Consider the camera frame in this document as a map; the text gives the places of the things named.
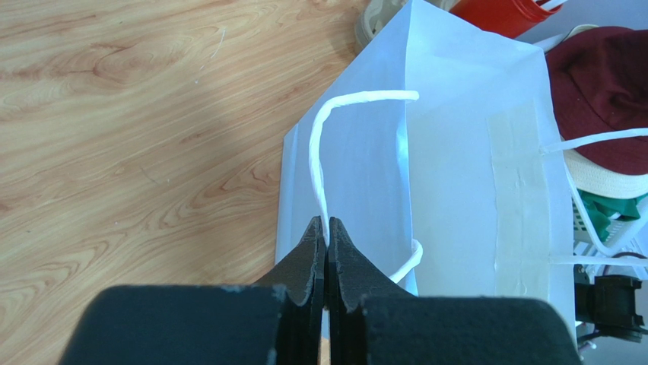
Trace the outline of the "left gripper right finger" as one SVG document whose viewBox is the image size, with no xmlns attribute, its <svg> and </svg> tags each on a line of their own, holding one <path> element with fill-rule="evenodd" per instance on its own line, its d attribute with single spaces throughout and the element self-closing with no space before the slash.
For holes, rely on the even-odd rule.
<svg viewBox="0 0 648 365">
<path fill-rule="evenodd" d="M 417 297 L 388 279 L 330 220 L 333 364 L 578 364 L 563 319 L 546 302 Z"/>
</svg>

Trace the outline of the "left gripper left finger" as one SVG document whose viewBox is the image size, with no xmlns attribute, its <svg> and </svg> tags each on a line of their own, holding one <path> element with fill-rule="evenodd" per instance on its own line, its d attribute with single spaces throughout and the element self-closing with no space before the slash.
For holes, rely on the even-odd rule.
<svg viewBox="0 0 648 365">
<path fill-rule="evenodd" d="M 63 364 L 317 364 L 326 247 L 313 218 L 252 284 L 122 285 L 83 312 Z"/>
</svg>

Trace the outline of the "white paper bag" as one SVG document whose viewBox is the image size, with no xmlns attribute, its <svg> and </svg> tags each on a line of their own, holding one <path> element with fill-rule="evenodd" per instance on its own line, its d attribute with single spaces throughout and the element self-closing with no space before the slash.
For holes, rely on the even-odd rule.
<svg viewBox="0 0 648 365">
<path fill-rule="evenodd" d="M 285 135 L 276 259 L 312 217 L 411 294 L 528 297 L 576 328 L 573 194 L 541 44 L 480 30 L 425 59 L 409 1 Z"/>
</svg>

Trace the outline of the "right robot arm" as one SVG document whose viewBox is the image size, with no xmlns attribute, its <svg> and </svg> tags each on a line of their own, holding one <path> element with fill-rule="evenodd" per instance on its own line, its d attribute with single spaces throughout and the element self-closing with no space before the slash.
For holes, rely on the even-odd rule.
<svg viewBox="0 0 648 365">
<path fill-rule="evenodd" d="M 580 353 L 596 348 L 598 338 L 640 343 L 647 336 L 643 317 L 637 313 L 637 291 L 643 281 L 629 275 L 612 274 L 610 267 L 627 266 L 637 259 L 636 268 L 647 267 L 647 257 L 637 252 L 619 252 L 611 257 L 587 256 L 574 266 L 576 326 L 593 330 L 577 336 Z"/>
</svg>

